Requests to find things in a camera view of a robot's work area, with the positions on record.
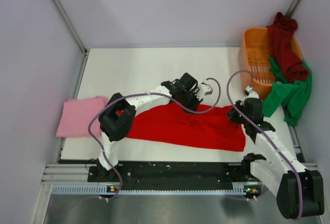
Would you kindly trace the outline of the red teddy bear t-shirt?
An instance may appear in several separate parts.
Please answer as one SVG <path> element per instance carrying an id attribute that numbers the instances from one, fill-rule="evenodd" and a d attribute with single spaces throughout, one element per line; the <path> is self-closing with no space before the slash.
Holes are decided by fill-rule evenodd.
<path id="1" fill-rule="evenodd" d="M 241 125 L 228 120 L 226 114 L 231 109 L 231 106 L 215 107 L 204 114 L 191 114 L 175 103 L 158 106 L 139 114 L 127 137 L 242 152 L 246 137 Z"/>

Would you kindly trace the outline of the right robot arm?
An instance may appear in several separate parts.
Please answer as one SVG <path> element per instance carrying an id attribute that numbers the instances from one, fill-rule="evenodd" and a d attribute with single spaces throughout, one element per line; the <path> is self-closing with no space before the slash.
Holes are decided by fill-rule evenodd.
<path id="1" fill-rule="evenodd" d="M 276 129 L 264 121 L 262 101 L 237 100 L 227 113 L 229 121 L 243 125 L 245 133 L 262 154 L 249 153 L 240 168 L 244 179 L 259 179 L 276 197 L 277 207 L 286 219 L 324 214 L 323 178 L 299 162 L 279 139 Z"/>

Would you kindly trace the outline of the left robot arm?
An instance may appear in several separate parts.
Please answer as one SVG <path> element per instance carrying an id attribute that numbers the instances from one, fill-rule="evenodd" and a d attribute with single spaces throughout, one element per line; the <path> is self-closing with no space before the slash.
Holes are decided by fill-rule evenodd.
<path id="1" fill-rule="evenodd" d="M 162 82 L 143 96 L 121 99 L 120 93 L 114 94 L 108 103 L 117 102 L 108 107 L 98 118 L 104 147 L 98 157 L 101 165 L 99 175 L 106 181 L 116 177 L 119 141 L 127 137 L 134 119 L 139 114 L 158 106 L 168 105 L 173 101 L 178 101 L 185 108 L 196 111 L 205 96 L 204 86 L 204 83 L 199 84 L 194 77 L 185 73 L 180 79 Z"/>

